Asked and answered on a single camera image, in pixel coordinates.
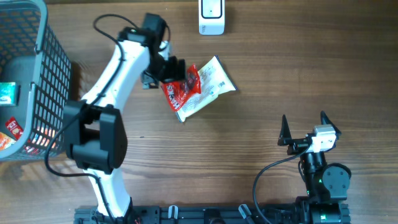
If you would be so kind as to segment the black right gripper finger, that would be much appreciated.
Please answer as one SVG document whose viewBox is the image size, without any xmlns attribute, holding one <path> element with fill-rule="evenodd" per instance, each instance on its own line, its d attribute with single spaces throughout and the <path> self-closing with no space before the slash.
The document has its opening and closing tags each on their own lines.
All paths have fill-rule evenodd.
<svg viewBox="0 0 398 224">
<path fill-rule="evenodd" d="M 321 119 L 321 124 L 331 125 L 335 130 L 336 135 L 341 136 L 341 131 L 332 123 L 332 121 L 329 119 L 329 117 L 326 115 L 324 111 L 320 112 L 320 119 Z"/>
<path fill-rule="evenodd" d="M 279 139 L 277 142 L 278 146 L 288 146 L 292 144 L 292 136 L 290 133 L 289 124 L 286 118 L 286 115 L 282 115 L 282 123 L 279 134 Z"/>
</svg>

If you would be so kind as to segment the red candy bag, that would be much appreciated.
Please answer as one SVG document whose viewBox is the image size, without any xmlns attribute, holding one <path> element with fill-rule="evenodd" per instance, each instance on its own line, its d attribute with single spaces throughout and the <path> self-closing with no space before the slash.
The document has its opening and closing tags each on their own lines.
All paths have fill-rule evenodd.
<svg viewBox="0 0 398 224">
<path fill-rule="evenodd" d="M 195 64 L 187 69 L 182 81 L 163 83 L 162 90 L 173 112 L 177 112 L 195 94 L 201 93 L 201 81 Z"/>
</svg>

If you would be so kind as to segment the white cream snack bag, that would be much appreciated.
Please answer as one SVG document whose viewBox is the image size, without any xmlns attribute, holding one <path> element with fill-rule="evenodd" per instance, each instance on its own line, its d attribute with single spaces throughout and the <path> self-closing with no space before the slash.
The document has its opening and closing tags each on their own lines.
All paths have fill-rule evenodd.
<svg viewBox="0 0 398 224">
<path fill-rule="evenodd" d="M 221 94 L 238 90 L 217 55 L 199 69 L 198 74 L 201 81 L 201 93 L 194 94 L 175 113 L 181 123 L 216 100 Z"/>
</svg>

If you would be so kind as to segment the red stick sachet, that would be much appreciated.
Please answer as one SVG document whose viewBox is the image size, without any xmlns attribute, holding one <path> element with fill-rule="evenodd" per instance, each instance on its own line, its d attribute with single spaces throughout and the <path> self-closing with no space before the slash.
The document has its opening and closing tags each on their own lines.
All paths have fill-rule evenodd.
<svg viewBox="0 0 398 224">
<path fill-rule="evenodd" d="M 19 140 L 22 137 L 24 130 L 16 121 L 15 117 L 12 116 L 8 121 L 6 121 L 5 125 L 16 140 Z"/>
</svg>

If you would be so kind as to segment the orange small box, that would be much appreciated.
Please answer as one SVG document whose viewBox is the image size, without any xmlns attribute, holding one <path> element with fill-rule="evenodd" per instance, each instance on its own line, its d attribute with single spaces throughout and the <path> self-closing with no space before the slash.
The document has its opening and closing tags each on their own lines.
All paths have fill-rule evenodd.
<svg viewBox="0 0 398 224">
<path fill-rule="evenodd" d="M 16 141 L 7 134 L 0 132 L 0 151 L 11 147 Z"/>
</svg>

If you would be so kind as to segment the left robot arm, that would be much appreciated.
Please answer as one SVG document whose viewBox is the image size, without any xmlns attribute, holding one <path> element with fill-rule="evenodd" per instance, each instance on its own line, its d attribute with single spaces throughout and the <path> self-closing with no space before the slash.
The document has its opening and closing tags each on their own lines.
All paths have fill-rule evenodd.
<svg viewBox="0 0 398 224">
<path fill-rule="evenodd" d="M 120 170 L 127 152 L 121 113 L 137 80 L 156 88 L 186 78 L 184 60 L 170 56 L 163 40 L 170 28 L 147 13 L 140 27 L 131 24 L 114 39 L 116 49 L 95 86 L 80 101 L 63 109 L 63 148 L 90 179 L 98 206 L 89 212 L 95 223 L 139 223 Z"/>
</svg>

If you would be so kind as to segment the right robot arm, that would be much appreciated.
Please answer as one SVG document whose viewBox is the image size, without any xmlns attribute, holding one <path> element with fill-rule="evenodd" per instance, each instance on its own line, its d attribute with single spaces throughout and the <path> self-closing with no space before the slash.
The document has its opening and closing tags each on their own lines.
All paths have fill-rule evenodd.
<svg viewBox="0 0 398 224">
<path fill-rule="evenodd" d="M 282 212 L 280 223 L 350 223 L 347 191 L 351 170 L 340 163 L 327 163 L 325 154 L 336 147 L 341 131 L 324 111 L 321 124 L 304 138 L 294 139 L 286 116 L 282 117 L 280 146 L 287 146 L 289 156 L 299 156 L 300 175 L 307 195 L 297 197 L 290 206 L 292 211 Z"/>
</svg>

